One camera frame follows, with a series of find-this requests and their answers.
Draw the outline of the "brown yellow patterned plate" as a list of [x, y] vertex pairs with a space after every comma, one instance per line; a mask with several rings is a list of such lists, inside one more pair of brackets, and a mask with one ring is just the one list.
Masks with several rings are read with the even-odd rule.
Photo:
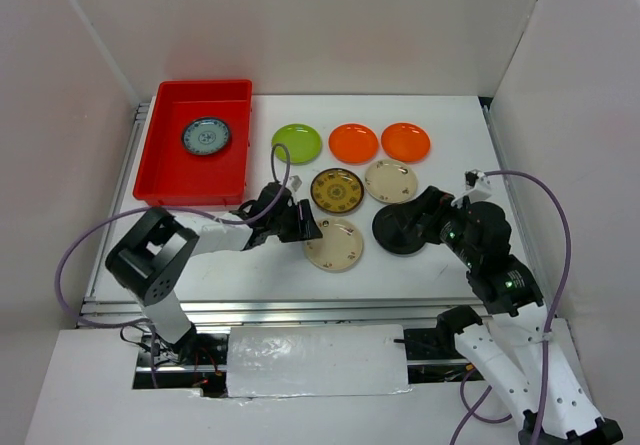
[[310, 194], [321, 211], [344, 215], [360, 206], [365, 189], [360, 178], [350, 170], [329, 168], [314, 177]]

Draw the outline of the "black plate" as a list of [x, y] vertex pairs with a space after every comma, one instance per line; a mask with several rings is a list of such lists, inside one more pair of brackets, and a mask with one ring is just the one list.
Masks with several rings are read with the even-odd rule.
[[426, 244], [422, 236], [431, 216], [410, 204], [392, 204], [379, 210], [372, 221], [376, 242], [394, 255], [413, 255]]

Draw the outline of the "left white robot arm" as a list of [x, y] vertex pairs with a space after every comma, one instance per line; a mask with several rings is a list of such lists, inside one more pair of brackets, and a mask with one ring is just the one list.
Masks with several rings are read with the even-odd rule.
[[163, 354], [184, 364], [204, 345], [174, 292], [188, 261], [214, 252], [252, 250], [271, 236], [282, 243], [323, 237], [309, 201], [296, 200], [289, 187], [277, 182], [267, 184], [258, 199], [219, 218], [152, 207], [108, 253], [105, 266], [155, 327]]

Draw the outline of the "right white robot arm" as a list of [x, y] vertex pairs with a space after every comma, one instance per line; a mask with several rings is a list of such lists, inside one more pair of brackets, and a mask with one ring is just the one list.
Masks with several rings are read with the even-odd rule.
[[390, 208], [393, 241], [417, 251], [444, 245], [463, 263], [466, 279], [491, 317], [469, 306], [437, 318], [435, 343], [462, 355], [508, 408], [521, 444], [615, 444], [620, 425], [605, 417], [578, 382], [547, 327], [549, 309], [529, 268], [511, 252], [512, 229], [501, 207], [457, 203], [435, 187]]

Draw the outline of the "blue white patterned plate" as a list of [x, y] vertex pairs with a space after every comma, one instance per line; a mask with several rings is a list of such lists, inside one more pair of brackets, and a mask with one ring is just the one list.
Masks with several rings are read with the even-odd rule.
[[195, 156], [214, 155], [224, 149], [230, 140], [230, 126], [215, 117], [203, 117], [190, 122], [181, 135], [183, 148]]

